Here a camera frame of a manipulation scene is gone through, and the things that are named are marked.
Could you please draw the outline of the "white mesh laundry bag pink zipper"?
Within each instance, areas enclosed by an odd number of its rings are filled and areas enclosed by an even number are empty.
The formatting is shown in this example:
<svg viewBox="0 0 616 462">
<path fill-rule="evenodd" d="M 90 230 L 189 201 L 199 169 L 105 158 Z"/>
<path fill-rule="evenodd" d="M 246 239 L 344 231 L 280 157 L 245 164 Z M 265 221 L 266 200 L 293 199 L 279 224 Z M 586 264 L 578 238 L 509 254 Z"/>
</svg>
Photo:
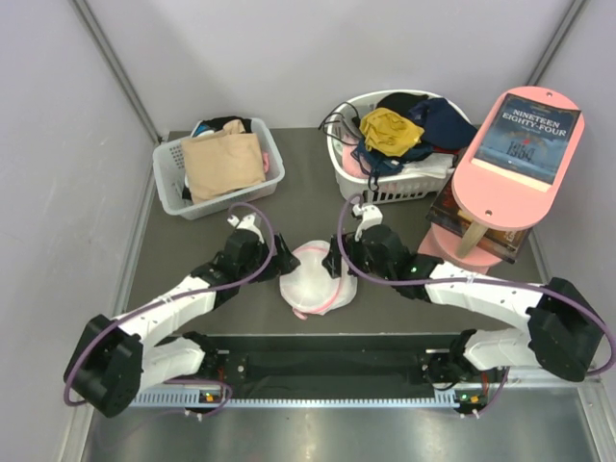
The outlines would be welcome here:
<svg viewBox="0 0 616 462">
<path fill-rule="evenodd" d="M 310 241 L 293 251 L 300 265 L 279 279 L 279 290 L 296 317 L 324 316 L 342 308 L 355 298 L 357 278 L 348 274 L 331 277 L 321 264 L 330 244 Z"/>
</svg>

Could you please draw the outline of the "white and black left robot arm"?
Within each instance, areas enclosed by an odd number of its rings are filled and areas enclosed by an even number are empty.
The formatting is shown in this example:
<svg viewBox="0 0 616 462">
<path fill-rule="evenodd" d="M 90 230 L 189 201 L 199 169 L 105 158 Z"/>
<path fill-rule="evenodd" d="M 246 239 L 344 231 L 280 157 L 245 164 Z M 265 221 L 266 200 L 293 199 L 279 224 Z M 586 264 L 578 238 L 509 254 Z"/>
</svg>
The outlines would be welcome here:
<svg viewBox="0 0 616 462">
<path fill-rule="evenodd" d="M 265 243 L 253 230 L 236 229 L 223 250 L 180 284 L 142 308 L 86 324 L 64 371 L 64 384 L 107 418 L 123 412 L 138 393 L 178 376 L 212 379 L 218 359 L 195 335 L 169 335 L 234 297 L 245 283 L 292 273 L 299 260 L 281 235 Z"/>
</svg>

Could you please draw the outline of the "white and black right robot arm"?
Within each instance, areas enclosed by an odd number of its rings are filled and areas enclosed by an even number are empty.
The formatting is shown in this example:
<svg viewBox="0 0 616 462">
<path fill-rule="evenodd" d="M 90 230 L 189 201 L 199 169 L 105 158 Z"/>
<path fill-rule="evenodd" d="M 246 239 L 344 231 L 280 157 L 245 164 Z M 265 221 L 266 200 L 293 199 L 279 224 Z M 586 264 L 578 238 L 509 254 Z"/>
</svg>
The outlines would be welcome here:
<svg viewBox="0 0 616 462">
<path fill-rule="evenodd" d="M 447 305 L 505 323 L 500 331 L 462 331 L 449 369 L 469 381 L 494 368 L 540 368 L 581 382 L 606 338 L 603 320 L 570 281 L 515 283 L 477 274 L 409 250 L 390 227 L 333 236 L 321 262 L 332 278 L 347 273 L 389 286 L 408 299 Z"/>
</svg>

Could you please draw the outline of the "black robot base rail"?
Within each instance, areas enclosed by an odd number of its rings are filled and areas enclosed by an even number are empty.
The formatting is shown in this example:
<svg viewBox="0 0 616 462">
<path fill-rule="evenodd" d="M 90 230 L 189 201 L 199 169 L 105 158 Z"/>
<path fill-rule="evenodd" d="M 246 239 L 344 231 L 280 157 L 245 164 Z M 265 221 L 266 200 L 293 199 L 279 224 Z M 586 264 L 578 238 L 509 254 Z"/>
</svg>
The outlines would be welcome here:
<svg viewBox="0 0 616 462">
<path fill-rule="evenodd" d="M 454 352 L 453 334 L 205 335 L 199 378 L 229 384 L 237 399 L 431 398 L 497 382 Z"/>
</svg>

